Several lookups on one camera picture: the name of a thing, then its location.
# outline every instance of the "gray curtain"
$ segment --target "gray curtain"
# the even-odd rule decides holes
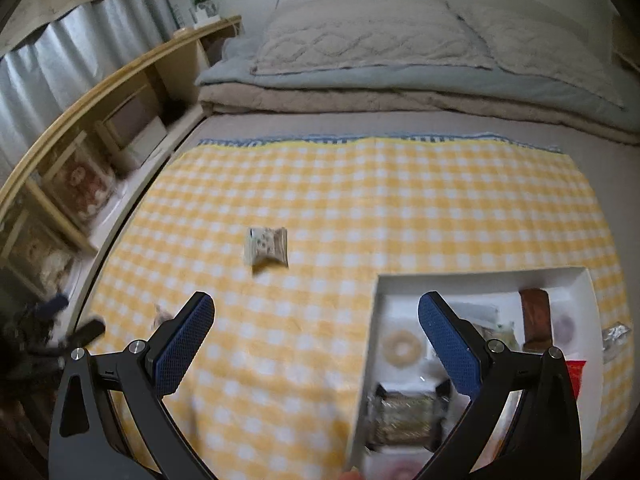
[[[0,184],[64,110],[174,31],[167,0],[99,0],[6,54],[0,60]]]

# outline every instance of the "light blue blanket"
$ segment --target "light blue blanket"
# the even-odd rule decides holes
[[[573,112],[621,130],[640,132],[640,83],[621,68],[608,67],[625,102],[620,108],[587,90],[542,76],[516,75],[464,66],[369,66],[285,75],[253,75],[259,36],[225,42],[223,59],[205,70],[196,84],[245,83],[275,89],[405,89],[485,96]]]

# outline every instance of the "red package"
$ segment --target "red package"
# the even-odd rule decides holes
[[[567,361],[566,368],[569,370],[569,378],[571,379],[571,386],[574,389],[574,397],[578,398],[580,395],[580,385],[582,384],[582,369],[587,361]]]

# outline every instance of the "brown packaged snack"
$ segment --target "brown packaged snack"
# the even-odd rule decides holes
[[[544,352],[553,346],[549,295],[541,288],[527,288],[520,291],[520,301],[525,339],[522,349],[525,352]]]

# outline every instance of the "yellow checkered cloth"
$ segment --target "yellow checkered cloth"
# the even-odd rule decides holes
[[[288,229],[288,269],[252,274],[248,226]],[[590,269],[603,327],[631,324],[606,221],[568,156],[500,140],[204,145],[159,175],[108,257],[92,351],[149,337],[155,304],[176,314],[207,292],[213,328],[164,399],[176,423],[219,478],[332,480],[379,273],[557,266]],[[626,425],[631,349],[605,366],[584,476]]]

